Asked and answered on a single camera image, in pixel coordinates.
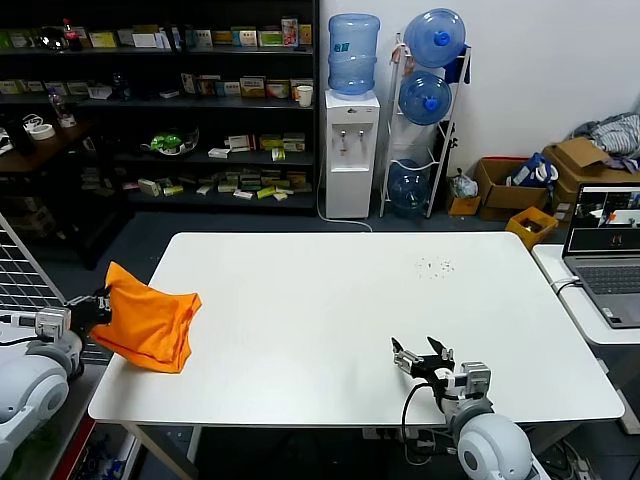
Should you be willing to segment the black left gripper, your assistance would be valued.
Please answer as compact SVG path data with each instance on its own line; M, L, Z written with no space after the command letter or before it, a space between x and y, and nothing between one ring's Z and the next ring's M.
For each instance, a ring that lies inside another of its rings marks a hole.
M64 303L71 313L70 329L77 335L89 335L97 325L111 322L109 295L80 295Z

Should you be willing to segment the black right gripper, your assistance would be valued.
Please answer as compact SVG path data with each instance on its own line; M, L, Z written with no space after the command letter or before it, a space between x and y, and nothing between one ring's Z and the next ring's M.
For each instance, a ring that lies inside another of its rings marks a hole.
M395 337L392 337L393 362L401 371L417 371L417 377L424 379L435 395L443 395L446 381L441 380L437 373L454 370L454 351L431 336L427 337L427 341L435 355L418 356L406 350Z

